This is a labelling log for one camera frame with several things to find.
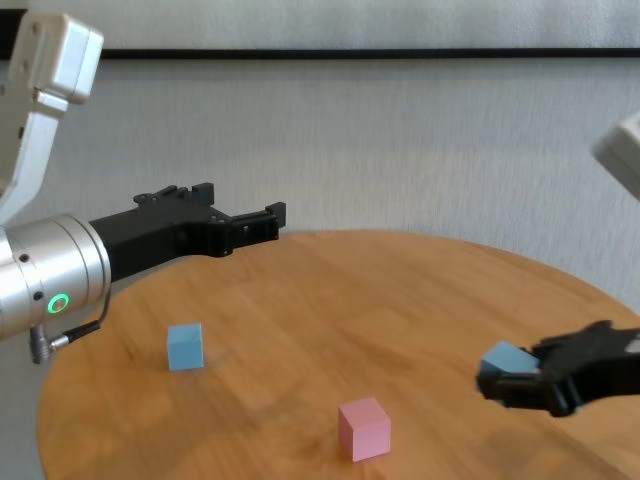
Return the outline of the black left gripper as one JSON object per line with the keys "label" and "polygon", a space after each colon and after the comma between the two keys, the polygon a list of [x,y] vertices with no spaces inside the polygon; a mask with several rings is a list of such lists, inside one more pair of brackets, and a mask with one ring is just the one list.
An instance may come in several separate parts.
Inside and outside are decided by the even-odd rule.
{"label": "black left gripper", "polygon": [[182,256],[222,256],[215,236],[226,227],[229,246],[241,248],[278,240],[286,226],[285,202],[232,217],[213,209],[210,182],[169,185],[133,201],[131,210],[90,222],[106,249],[113,283]]}

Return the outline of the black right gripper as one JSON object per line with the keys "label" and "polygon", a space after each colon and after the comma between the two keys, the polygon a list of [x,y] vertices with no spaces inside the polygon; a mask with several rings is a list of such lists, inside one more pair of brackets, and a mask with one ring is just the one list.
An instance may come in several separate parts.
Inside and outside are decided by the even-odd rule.
{"label": "black right gripper", "polygon": [[639,330],[598,321],[567,335],[546,337],[529,352],[539,374],[480,372],[476,384],[487,400],[505,408],[570,416],[575,406],[639,394]]}

